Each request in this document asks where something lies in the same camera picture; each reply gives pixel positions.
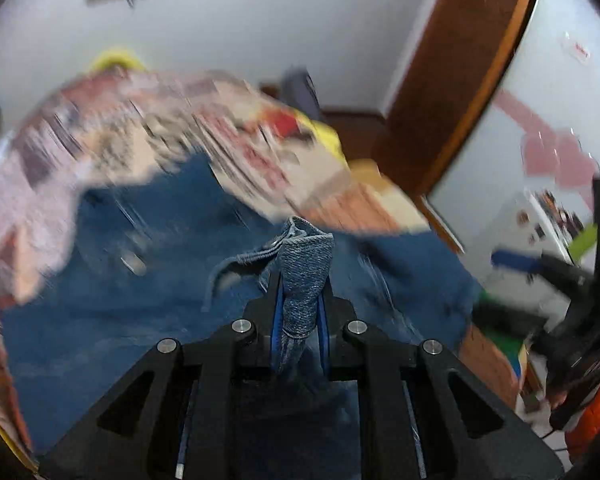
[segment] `blue handle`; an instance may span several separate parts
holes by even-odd
[[[542,270],[542,263],[538,258],[513,253],[504,249],[493,251],[491,263],[494,267],[507,267],[527,274],[537,274]]]
[[[325,377],[329,376],[329,326],[327,324],[327,311],[324,307],[324,296],[322,293],[318,296],[318,344],[320,346],[320,364]]]
[[[273,327],[271,327],[270,366],[275,372],[278,371],[280,359],[282,358],[282,321],[283,307],[285,304],[284,290],[285,288],[282,279],[280,279],[278,291],[276,293],[276,309],[273,313]]]

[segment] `wooden door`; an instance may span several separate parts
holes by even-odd
[[[529,2],[438,0],[389,113],[391,134],[374,147],[381,171],[406,192],[428,192],[462,145],[504,72]],[[470,124],[458,133],[463,118]]]

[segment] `wooden door frame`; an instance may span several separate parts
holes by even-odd
[[[536,0],[517,0],[509,24],[493,57],[493,61],[480,82],[478,91],[469,103],[466,112],[462,115],[453,133],[418,184],[416,193],[411,197],[414,205],[429,221],[431,227],[455,252],[461,252],[461,247],[456,238],[428,205],[427,195],[440,181],[489,105],[522,39],[535,4]]]

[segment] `jeans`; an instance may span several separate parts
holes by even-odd
[[[358,475],[356,387],[325,380],[314,330],[327,276],[390,337],[450,348],[479,287],[432,233],[325,233],[297,217],[271,224],[226,194],[201,155],[145,186],[85,193],[66,268],[2,316],[35,451],[50,449],[158,340],[200,340],[241,317],[273,270],[285,288],[278,376],[243,388],[244,477]]]

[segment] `white sticker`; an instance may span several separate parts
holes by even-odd
[[[562,46],[569,54],[571,54],[583,65],[589,63],[589,59],[591,59],[591,52],[589,51],[589,49],[581,41],[572,38],[568,32],[564,33]]]

